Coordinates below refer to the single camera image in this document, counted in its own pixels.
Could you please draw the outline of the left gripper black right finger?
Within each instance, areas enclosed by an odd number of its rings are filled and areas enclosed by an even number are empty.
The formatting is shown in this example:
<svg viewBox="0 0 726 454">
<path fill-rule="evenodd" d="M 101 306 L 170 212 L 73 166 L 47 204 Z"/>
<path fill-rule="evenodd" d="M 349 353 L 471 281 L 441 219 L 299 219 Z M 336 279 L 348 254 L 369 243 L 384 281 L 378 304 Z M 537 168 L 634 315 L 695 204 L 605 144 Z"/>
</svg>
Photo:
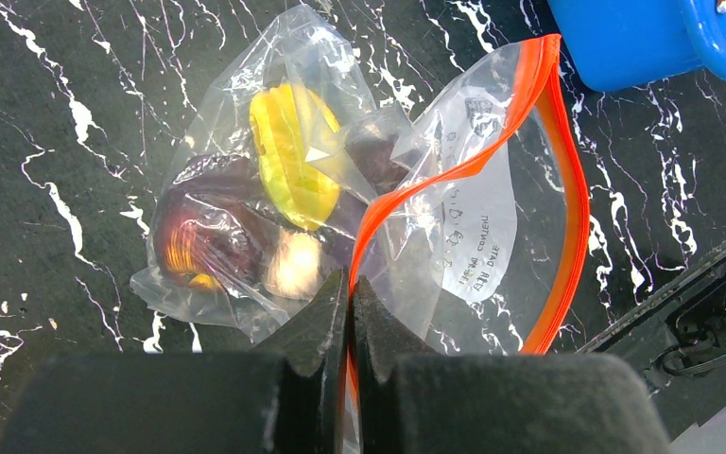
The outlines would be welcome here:
<svg viewBox="0 0 726 454">
<path fill-rule="evenodd" d="M 605 354 L 446 356 L 360 279 L 352 347 L 365 453 L 667 453 L 631 367 Z"/>
</svg>

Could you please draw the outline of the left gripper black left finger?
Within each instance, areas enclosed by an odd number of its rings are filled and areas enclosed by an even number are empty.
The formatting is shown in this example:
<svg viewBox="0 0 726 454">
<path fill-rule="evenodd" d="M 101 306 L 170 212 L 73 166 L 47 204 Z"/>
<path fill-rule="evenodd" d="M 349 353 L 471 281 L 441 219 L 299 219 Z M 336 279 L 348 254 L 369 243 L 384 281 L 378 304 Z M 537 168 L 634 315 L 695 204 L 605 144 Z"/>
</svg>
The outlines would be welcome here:
<svg viewBox="0 0 726 454">
<path fill-rule="evenodd" d="M 0 453 L 338 453 L 349 277 L 247 350 L 52 358 Z"/>
</svg>

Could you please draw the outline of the white toy garlic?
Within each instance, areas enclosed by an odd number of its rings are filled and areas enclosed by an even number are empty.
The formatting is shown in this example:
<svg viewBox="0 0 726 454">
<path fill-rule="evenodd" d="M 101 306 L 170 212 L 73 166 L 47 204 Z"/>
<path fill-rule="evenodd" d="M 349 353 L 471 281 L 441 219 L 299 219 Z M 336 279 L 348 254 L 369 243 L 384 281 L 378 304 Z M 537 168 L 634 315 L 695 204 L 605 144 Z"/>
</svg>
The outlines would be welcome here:
<svg viewBox="0 0 726 454">
<path fill-rule="evenodd" d="M 320 242 L 302 232 L 280 229 L 266 265 L 263 285 L 276 296 L 310 300 L 321 284 Z"/>
</svg>

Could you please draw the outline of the dark red toy plum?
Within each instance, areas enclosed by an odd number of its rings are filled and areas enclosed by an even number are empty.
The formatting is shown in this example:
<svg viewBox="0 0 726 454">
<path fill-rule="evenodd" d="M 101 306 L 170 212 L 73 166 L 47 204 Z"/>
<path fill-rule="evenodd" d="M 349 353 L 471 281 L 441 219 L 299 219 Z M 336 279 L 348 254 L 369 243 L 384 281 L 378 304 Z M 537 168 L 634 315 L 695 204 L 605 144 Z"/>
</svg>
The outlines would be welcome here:
<svg viewBox="0 0 726 454">
<path fill-rule="evenodd" d="M 198 290 L 239 289 L 259 279 L 277 230 L 243 202 L 169 189 L 158 204 L 153 252 L 163 276 Z"/>
</svg>

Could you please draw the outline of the clear zip bag orange zipper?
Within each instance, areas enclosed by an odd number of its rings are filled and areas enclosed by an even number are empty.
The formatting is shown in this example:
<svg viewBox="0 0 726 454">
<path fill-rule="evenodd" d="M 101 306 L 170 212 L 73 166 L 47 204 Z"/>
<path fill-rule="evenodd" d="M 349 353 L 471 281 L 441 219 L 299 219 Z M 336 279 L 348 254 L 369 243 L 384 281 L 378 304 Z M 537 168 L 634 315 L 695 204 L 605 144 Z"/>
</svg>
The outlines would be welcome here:
<svg viewBox="0 0 726 454">
<path fill-rule="evenodd" d="M 411 119 L 375 102 L 316 10 L 282 12 L 209 87 L 132 290 L 258 344 L 337 276 L 419 344 L 439 329 L 501 356 L 546 353 L 590 215 L 561 53 L 558 33 L 502 45 Z"/>
</svg>

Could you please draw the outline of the purple toy eggplant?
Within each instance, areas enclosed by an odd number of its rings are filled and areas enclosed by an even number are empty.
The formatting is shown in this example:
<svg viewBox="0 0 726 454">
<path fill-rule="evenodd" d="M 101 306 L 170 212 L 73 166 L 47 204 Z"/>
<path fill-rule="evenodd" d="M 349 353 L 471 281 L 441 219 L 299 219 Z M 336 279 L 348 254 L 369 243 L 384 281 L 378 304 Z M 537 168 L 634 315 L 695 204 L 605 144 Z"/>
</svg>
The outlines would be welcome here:
<svg viewBox="0 0 726 454">
<path fill-rule="evenodd" d="M 363 215 L 371 201 L 396 188 L 407 170 L 391 160 L 398 134 L 361 128 L 329 132 L 306 148 L 308 168 L 318 175 L 308 199 L 308 218 L 319 227 L 321 271 L 348 266 Z"/>
</svg>

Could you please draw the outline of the blue plastic bin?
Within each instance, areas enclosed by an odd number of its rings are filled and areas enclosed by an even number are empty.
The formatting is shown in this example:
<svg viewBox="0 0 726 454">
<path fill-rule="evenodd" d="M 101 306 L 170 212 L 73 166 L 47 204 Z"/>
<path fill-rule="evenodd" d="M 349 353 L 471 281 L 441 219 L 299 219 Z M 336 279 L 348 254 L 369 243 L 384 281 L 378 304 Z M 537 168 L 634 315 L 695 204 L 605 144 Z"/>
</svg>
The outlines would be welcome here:
<svg viewBox="0 0 726 454">
<path fill-rule="evenodd" d="M 614 92 L 706 69 L 726 81 L 726 1 L 551 1 L 583 84 Z"/>
</svg>

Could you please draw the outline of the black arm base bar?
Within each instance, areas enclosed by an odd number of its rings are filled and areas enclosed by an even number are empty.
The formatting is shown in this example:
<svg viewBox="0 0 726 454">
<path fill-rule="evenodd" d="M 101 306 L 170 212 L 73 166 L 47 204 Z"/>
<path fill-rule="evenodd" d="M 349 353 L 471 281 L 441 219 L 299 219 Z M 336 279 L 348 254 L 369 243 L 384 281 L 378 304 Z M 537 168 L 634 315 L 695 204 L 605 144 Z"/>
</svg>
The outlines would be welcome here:
<svg viewBox="0 0 726 454">
<path fill-rule="evenodd" d="M 726 407 L 726 240 L 580 347 L 624 359 L 677 438 Z"/>
</svg>

